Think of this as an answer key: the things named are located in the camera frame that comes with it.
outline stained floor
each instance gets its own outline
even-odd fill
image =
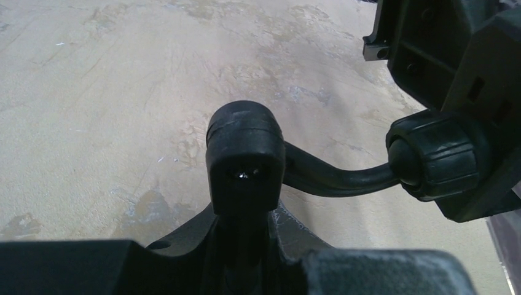
[[[0,0],[0,239],[147,244],[209,202],[205,132],[234,100],[334,165],[386,161],[390,124],[421,110],[362,36],[375,5],[284,0]],[[456,255],[481,294],[508,294],[483,221],[454,224],[399,187],[350,199],[284,188],[344,248]]]

